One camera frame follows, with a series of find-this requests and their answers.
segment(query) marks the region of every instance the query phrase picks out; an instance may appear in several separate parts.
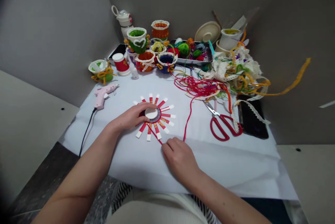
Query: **pink hot glue gun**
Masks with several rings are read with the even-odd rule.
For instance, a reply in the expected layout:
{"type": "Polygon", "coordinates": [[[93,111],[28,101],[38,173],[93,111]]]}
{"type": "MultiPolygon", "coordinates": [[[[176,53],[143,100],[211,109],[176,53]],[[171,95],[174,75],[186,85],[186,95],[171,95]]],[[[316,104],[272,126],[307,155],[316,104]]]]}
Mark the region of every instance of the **pink hot glue gun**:
{"type": "Polygon", "coordinates": [[[116,88],[118,88],[118,84],[110,84],[107,86],[104,86],[100,89],[97,89],[94,94],[97,96],[97,100],[95,102],[95,108],[98,110],[101,110],[104,108],[105,98],[108,97],[108,94],[115,91],[116,88]]]}

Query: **glue bottle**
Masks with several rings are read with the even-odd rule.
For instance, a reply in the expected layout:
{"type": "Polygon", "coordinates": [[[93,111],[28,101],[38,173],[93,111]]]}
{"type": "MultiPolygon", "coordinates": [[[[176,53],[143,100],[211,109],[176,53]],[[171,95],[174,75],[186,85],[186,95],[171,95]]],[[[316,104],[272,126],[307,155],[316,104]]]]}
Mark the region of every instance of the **glue bottle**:
{"type": "Polygon", "coordinates": [[[112,6],[112,12],[114,16],[116,16],[116,19],[119,21],[121,25],[121,32],[122,32],[123,38],[128,39],[127,31],[134,27],[132,15],[129,14],[125,10],[121,10],[119,12],[118,9],[114,5],[112,6]]]}
{"type": "Polygon", "coordinates": [[[132,62],[129,62],[129,64],[131,66],[130,73],[132,74],[133,79],[139,79],[139,73],[137,72],[136,66],[132,62]]]}

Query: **white tablecloth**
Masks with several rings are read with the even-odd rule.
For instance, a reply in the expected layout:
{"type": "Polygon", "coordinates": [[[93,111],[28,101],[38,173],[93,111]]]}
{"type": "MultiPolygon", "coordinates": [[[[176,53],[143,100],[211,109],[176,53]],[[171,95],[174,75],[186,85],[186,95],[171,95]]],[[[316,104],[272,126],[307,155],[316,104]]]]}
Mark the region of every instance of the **white tablecloth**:
{"type": "MultiPolygon", "coordinates": [[[[140,96],[149,101],[150,93],[153,94],[154,100],[156,94],[160,95],[159,101],[168,98],[163,107],[175,106],[165,112],[175,114],[177,118],[168,118],[175,123],[174,127],[165,124],[170,130],[169,134],[160,128],[162,142],[174,136],[183,138],[191,99],[175,87],[169,74],[162,74],[155,69],[149,73],[140,73],[137,80],[133,80],[131,76],[117,76],[113,83],[120,86],[115,94],[110,94],[106,99],[105,108],[94,115],[85,138],[83,152],[90,147],[108,122],[133,106],[134,100],[141,102],[140,96]]],[[[60,139],[67,149],[77,155],[94,108],[94,90],[101,86],[97,84],[88,95],[75,120],[60,139]]],[[[227,104],[228,102],[224,102],[224,106],[218,104],[218,112],[228,115],[224,108],[227,108],[227,104]]],[[[269,128],[269,139],[262,140],[246,134],[234,137],[224,127],[230,140],[220,142],[210,131],[210,119],[211,113],[203,102],[194,100],[186,143],[192,148],[198,165],[204,172],[241,197],[298,199],[269,128]]],[[[146,141],[147,128],[139,139],[135,137],[140,126],[123,132],[120,136],[109,175],[139,188],[187,193],[169,172],[160,143],[153,135],[150,142],[146,141]]]]}

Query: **blue cup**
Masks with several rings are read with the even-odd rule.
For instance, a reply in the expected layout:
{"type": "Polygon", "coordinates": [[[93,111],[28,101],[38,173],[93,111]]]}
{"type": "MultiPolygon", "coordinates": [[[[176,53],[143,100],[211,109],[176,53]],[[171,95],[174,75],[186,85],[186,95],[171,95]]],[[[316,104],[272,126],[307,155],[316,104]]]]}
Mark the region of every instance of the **blue cup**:
{"type": "Polygon", "coordinates": [[[159,62],[163,63],[163,64],[169,64],[169,67],[168,66],[165,66],[165,65],[162,65],[158,62],[157,64],[157,68],[164,74],[168,74],[170,73],[170,71],[174,71],[174,64],[173,63],[173,60],[174,60],[174,56],[173,55],[169,55],[169,54],[162,54],[162,55],[159,55],[159,62]]]}

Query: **black cable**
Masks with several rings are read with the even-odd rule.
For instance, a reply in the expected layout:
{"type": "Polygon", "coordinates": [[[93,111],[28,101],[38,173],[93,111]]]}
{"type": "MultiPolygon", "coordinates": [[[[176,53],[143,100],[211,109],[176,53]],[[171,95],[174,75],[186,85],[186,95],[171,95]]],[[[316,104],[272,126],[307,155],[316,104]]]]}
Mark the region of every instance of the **black cable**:
{"type": "Polygon", "coordinates": [[[85,131],[85,134],[84,134],[84,137],[83,137],[83,141],[81,142],[81,148],[80,148],[80,152],[79,152],[79,158],[81,156],[81,152],[83,150],[83,144],[84,144],[84,139],[85,139],[85,136],[86,136],[86,133],[87,133],[87,130],[88,130],[88,127],[90,126],[91,124],[91,120],[92,120],[92,117],[93,117],[93,114],[95,113],[97,109],[94,108],[94,110],[92,111],[92,114],[91,114],[91,118],[90,118],[90,121],[88,122],[88,125],[87,125],[87,128],[86,128],[86,131],[85,131]]]}

